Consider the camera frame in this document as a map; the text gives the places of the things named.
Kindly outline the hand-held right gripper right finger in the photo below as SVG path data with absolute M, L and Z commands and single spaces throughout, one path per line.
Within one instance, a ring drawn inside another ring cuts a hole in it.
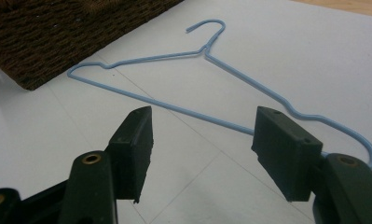
M 372 170 L 323 143 L 282 112 L 256 110 L 252 151 L 288 202 L 315 196 L 316 224 L 372 224 Z

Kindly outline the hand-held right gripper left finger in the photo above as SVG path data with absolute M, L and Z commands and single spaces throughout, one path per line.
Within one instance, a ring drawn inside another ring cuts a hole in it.
M 74 160 L 59 224 L 118 224 L 117 201 L 140 202 L 153 144 L 152 108 L 131 111 L 105 150 Z

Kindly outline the blue wire hanger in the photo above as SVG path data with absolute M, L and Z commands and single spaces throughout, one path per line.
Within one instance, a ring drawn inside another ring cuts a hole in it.
M 75 79 L 75 80 L 83 82 L 83 83 L 90 84 L 94 87 L 98 87 L 98 88 L 104 89 L 106 91 L 111 91 L 111 92 L 114 92 L 114 93 L 125 95 L 127 97 L 132 98 L 132 99 L 139 100 L 139 101 L 142 101 L 142 102 L 145 102 L 145 103 L 149 103 L 151 105 L 160 106 L 160 107 L 169 109 L 171 111 L 175 111 L 175 112 L 190 116 L 190 117 L 195 118 L 195 119 L 204 120 L 204 121 L 213 123 L 215 125 L 228 128 L 228 129 L 236 131 L 236 132 L 245 133 L 245 134 L 249 134 L 249 135 L 254 135 L 255 131 L 251 128 L 247 128 L 247 127 L 241 126 L 239 124 L 235 124 L 235 123 L 225 121 L 225 120 L 222 120 L 222 119 L 214 118 L 214 117 L 211 117 L 211 116 L 208 116 L 208 115 L 196 112 L 196 111 L 186 109 L 184 107 L 164 103 L 164 102 L 161 102 L 159 100 L 152 99 L 152 98 L 149 98 L 149 97 L 145 97 L 145 96 L 142 96 L 140 94 L 136 94 L 136 93 L 133 93 L 133 92 L 130 92 L 130 91 L 124 91 L 122 89 L 111 87 L 111 86 L 105 85 L 103 83 L 87 79 L 85 77 L 76 76 L 74 74 L 74 72 L 76 70 L 78 70 L 82 67 L 98 66 L 98 67 L 100 67 L 104 70 L 110 70 L 110 69 L 114 69 L 114 68 L 120 67 L 122 65 L 128 65 L 128 64 L 149 63 L 149 62 L 156 62 L 156 61 L 162 61 L 162 60 L 180 59 L 180 58 L 185 58 L 185 57 L 204 55 L 204 58 L 208 62 L 210 62 L 210 63 L 218 66 L 219 68 L 227 71 L 231 75 L 237 77 L 238 79 L 245 82 L 246 84 L 256 88 L 257 90 L 266 94 L 269 98 L 273 99 L 274 101 L 276 101 L 277 103 L 282 105 L 285 108 L 285 110 L 289 113 L 289 115 L 292 116 L 293 118 L 300 119 L 300 120 L 306 120 L 306 121 L 320 122 L 320 123 L 322 123 L 326 126 L 329 126 L 333 129 L 338 130 L 341 133 L 344 133 L 344 134 L 348 135 L 350 138 L 357 141 L 359 144 L 361 144 L 365 148 L 366 152 L 368 153 L 369 159 L 368 159 L 367 165 L 372 169 L 372 143 L 369 140 L 367 140 L 364 136 L 362 136 L 361 134 L 359 134 L 355 130 L 353 130 L 349 127 L 346 127 L 345 125 L 343 125 L 343 124 L 341 124 L 337 121 L 334 121 L 332 119 L 329 119 L 329 118 L 327 118 L 323 115 L 313 115 L 313 114 L 301 113 L 300 111 L 296 110 L 296 108 L 286 98 L 281 96 L 279 93 L 271 90 L 270 88 L 264 86 L 263 84 L 259 83 L 258 81 L 254 80 L 253 78 L 251 78 L 251 77 L 247 76 L 246 74 L 244 74 L 243 72 L 239 71 L 235 67 L 233 67 L 233 66 L 223 62 L 222 60 L 219 60 L 215 56 L 213 56 L 212 53 L 211 53 L 211 50 L 214 46 L 214 43 L 219 38 L 219 36 L 222 33 L 224 33 L 224 31 L 226 29 L 226 24 L 223 21 L 218 20 L 218 19 L 209 19 L 209 20 L 199 21 L 196 24 L 193 24 L 190 27 L 186 28 L 186 33 L 187 34 L 191 33 L 193 31 L 197 30 L 198 28 L 200 28 L 202 25 L 205 25 L 205 24 L 208 24 L 208 23 L 217 23 L 217 24 L 220 25 L 220 28 L 199 49 L 191 50 L 191 51 L 169 53 L 169 54 L 154 55 L 154 56 L 148 56 L 148 57 L 142 57 L 142 58 L 136 58 L 136 59 L 123 60 L 123 61 L 119 61 L 119 62 L 111 63 L 111 64 L 105 64 L 105 63 L 101 63 L 101 62 L 78 63 L 77 65 L 72 66 L 66 72 L 66 75 L 69 78 Z

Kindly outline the brown woven basket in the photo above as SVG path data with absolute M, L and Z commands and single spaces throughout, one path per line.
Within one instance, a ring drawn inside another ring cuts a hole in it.
M 184 0 L 0 0 L 0 69 L 33 91 Z

